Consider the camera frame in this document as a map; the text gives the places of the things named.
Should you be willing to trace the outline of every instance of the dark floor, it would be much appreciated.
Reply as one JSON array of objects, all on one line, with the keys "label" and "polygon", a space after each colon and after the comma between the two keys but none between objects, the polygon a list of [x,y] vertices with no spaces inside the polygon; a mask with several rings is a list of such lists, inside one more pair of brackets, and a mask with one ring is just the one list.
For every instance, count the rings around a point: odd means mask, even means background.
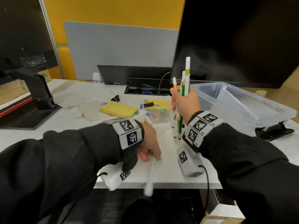
[{"label": "dark floor", "polygon": [[[64,224],[119,224],[125,209],[137,199],[146,198],[143,189],[93,189],[86,198],[76,203]],[[67,214],[66,206],[58,223]],[[48,217],[39,222],[47,224]]]}]

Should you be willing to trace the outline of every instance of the yellow sticky notes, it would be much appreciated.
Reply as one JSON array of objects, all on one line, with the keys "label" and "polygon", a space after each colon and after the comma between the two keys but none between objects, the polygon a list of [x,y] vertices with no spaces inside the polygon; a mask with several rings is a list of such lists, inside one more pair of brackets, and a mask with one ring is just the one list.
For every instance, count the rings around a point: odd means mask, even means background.
[{"label": "yellow sticky notes", "polygon": [[101,106],[100,111],[116,117],[133,117],[138,111],[138,108],[110,101],[108,104]]},{"label": "yellow sticky notes", "polygon": [[167,112],[170,112],[170,101],[162,101],[162,100],[154,100],[154,99],[148,99],[147,100],[149,103],[154,102],[153,107],[147,107],[146,109],[148,110],[153,110],[153,109],[166,109]]}]

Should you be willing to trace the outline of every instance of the black jacket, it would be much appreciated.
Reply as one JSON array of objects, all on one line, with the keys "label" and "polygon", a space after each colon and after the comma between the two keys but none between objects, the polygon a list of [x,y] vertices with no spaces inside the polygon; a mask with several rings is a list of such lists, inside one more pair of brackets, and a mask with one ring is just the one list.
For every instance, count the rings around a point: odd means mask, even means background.
[{"label": "black jacket", "polygon": [[[299,167],[274,145],[224,123],[205,136],[201,153],[246,222],[299,223]],[[121,160],[117,134],[105,123],[8,147],[0,153],[0,223],[34,223],[87,196],[99,169]]]}]

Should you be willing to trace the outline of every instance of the monitor arm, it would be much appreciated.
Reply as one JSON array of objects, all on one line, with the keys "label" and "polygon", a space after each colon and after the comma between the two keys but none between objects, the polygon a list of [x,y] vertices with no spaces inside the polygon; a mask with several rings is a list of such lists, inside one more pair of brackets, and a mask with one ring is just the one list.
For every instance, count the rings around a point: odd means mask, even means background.
[{"label": "monitor arm", "polygon": [[24,80],[31,96],[39,110],[51,110],[55,108],[53,96],[50,93],[45,78],[34,73],[32,69],[22,67],[14,70],[5,71],[12,79]]}]

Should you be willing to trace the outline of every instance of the black pants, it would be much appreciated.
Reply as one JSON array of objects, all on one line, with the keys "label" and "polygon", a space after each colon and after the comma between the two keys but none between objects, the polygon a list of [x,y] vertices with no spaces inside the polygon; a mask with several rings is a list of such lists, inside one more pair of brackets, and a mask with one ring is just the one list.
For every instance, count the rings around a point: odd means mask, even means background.
[{"label": "black pants", "polygon": [[179,201],[157,208],[148,200],[136,200],[124,212],[121,224],[194,224],[191,214]]}]

